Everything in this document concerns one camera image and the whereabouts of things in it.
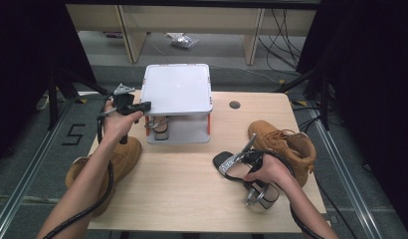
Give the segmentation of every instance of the hand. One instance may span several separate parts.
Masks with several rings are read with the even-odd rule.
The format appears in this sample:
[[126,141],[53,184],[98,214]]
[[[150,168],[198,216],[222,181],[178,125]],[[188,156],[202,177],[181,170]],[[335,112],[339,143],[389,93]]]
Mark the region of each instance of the hand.
[[282,162],[267,153],[263,155],[263,166],[256,172],[248,173],[243,179],[245,181],[259,179],[267,183],[275,183],[280,187],[291,179],[295,180]]
[[[113,102],[107,101],[104,107],[104,111],[108,112],[113,109]],[[139,120],[143,116],[142,111],[123,116],[117,112],[112,112],[104,119],[104,135],[114,136],[117,139],[121,139],[127,135],[132,127],[132,124]]]

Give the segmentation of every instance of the tripod leg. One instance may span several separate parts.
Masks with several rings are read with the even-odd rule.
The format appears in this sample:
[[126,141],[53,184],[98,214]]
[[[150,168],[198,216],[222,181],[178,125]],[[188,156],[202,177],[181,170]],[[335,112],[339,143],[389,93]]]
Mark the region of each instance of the tripod leg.
[[69,70],[66,70],[66,69],[63,69],[63,68],[59,68],[59,70],[60,70],[61,73],[66,74],[67,76],[69,76],[72,79],[78,81],[79,83],[83,84],[84,86],[86,86],[86,87],[88,87],[88,88],[90,88],[92,90],[97,91],[101,95],[108,95],[109,94],[108,90],[100,87],[99,85],[97,85],[95,83],[87,81],[85,78],[81,77],[80,75],[78,75],[78,74],[76,74],[76,73],[74,73],[72,71],[69,71]]
[[280,89],[276,90],[275,93],[285,93],[288,90],[296,87],[297,85],[301,84],[302,82],[308,80],[308,78],[312,75],[313,70],[309,70],[303,75],[300,75],[298,78],[294,79],[291,83],[285,84],[283,87]]

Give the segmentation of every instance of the boot laces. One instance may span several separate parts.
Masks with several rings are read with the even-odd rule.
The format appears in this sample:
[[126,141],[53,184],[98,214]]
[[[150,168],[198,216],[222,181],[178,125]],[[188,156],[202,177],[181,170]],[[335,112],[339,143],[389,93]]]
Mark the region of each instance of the boot laces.
[[275,131],[268,132],[266,134],[266,138],[269,140],[286,139],[287,135],[290,135],[290,134],[295,134],[295,132],[290,129],[275,130]]

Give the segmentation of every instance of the gray carpet floor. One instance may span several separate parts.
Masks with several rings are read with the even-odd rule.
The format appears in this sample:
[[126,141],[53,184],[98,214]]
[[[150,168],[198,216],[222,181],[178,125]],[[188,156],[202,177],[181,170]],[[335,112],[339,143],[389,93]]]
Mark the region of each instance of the gray carpet floor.
[[[145,68],[143,67],[111,67],[93,66],[93,70],[100,86],[112,91],[119,83],[140,89]],[[280,85],[273,79],[284,79],[287,82],[295,77],[288,74],[261,70],[246,72],[240,69],[210,68],[212,91],[215,92],[272,92]],[[90,89],[76,85],[81,91]],[[288,92],[292,102],[303,101],[305,84],[293,88]],[[50,148],[46,152],[45,160],[38,170],[31,186],[27,190],[24,200],[17,210],[4,238],[34,238],[39,227],[65,192],[65,175],[72,161],[78,156],[87,155],[96,135],[96,115],[102,105],[102,96],[91,95],[85,97],[83,103],[61,102],[69,104],[68,113],[63,119]],[[352,235],[340,218],[341,213],[357,238],[367,238],[361,222],[349,201],[337,171],[331,162],[322,139],[314,124],[307,129],[307,122],[312,119],[309,110],[302,110],[303,106],[292,106],[298,124],[311,138],[317,150],[314,174],[319,185],[325,191],[321,194],[327,209],[331,226],[341,238],[351,238]],[[0,160],[0,212],[7,198],[13,193],[19,180],[30,161],[35,156],[37,148],[47,134],[48,111],[40,111],[32,115],[13,145],[13,154]],[[361,165],[364,160],[351,135],[346,130],[345,123],[336,112],[328,114],[330,133],[332,134],[340,153],[342,154],[357,187],[365,199],[369,210],[384,238],[408,238],[403,225],[390,205],[387,197],[378,185],[370,171]],[[79,136],[68,136],[68,132]],[[118,238],[120,232],[90,230],[87,238]],[[129,238],[182,238],[181,233],[146,233],[130,232]],[[201,238],[251,238],[244,234],[209,234]],[[301,234],[267,234],[265,238],[302,238]]]

